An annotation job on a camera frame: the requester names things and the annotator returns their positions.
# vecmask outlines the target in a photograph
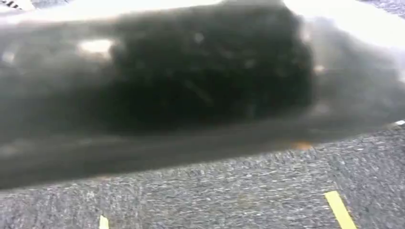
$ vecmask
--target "yellow line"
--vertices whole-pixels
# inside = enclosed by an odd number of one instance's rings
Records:
[[[341,229],[357,229],[337,191],[325,193],[325,198],[329,202]]]
[[[108,229],[108,219],[105,218],[104,216],[100,216],[100,226],[98,227],[99,229]]]

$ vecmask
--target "yellow tape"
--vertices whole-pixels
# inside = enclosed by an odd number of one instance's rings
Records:
[[[357,229],[337,191],[325,193],[325,198],[338,220],[341,229]]]
[[[108,219],[105,218],[104,216],[100,216],[100,226],[98,227],[99,229],[108,229]]]

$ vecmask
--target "white light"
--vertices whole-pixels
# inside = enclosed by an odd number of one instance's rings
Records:
[[[322,73],[324,70],[325,70],[325,67],[322,66],[322,65],[316,65],[316,66],[314,67],[314,72],[315,72],[315,73]]]
[[[404,121],[404,120],[400,120],[400,121],[398,121],[398,122],[395,122],[395,124],[396,124],[396,125],[403,125],[403,124],[405,124],[405,121]]]
[[[193,6],[206,6],[221,3],[223,0],[75,0],[67,5],[41,10],[34,20],[40,21],[75,21],[90,19],[113,19],[122,14],[144,12],[149,10],[167,10]],[[13,18],[21,21],[24,18]]]
[[[331,26],[378,47],[403,47],[405,20],[355,0],[283,0],[307,21],[327,19]]]
[[[79,44],[79,47],[82,51],[85,52],[105,54],[109,52],[112,45],[112,40],[100,39],[81,42]]]
[[[15,53],[13,52],[4,52],[3,53],[3,61],[6,63],[13,63],[15,58]]]

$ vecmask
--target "blurry object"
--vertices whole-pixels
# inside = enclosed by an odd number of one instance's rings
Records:
[[[1,3],[7,7],[20,10],[34,10],[35,7],[31,0],[1,0]]]
[[[371,6],[104,4],[2,17],[0,188],[308,148],[405,114],[405,22]]]

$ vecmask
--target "gray carpet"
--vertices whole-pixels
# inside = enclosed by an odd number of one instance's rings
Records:
[[[372,4],[405,13],[399,0]],[[404,147],[395,127],[308,151],[3,192],[0,229],[95,229],[100,214],[111,229],[338,229],[323,195],[332,190],[359,229],[404,229]]]

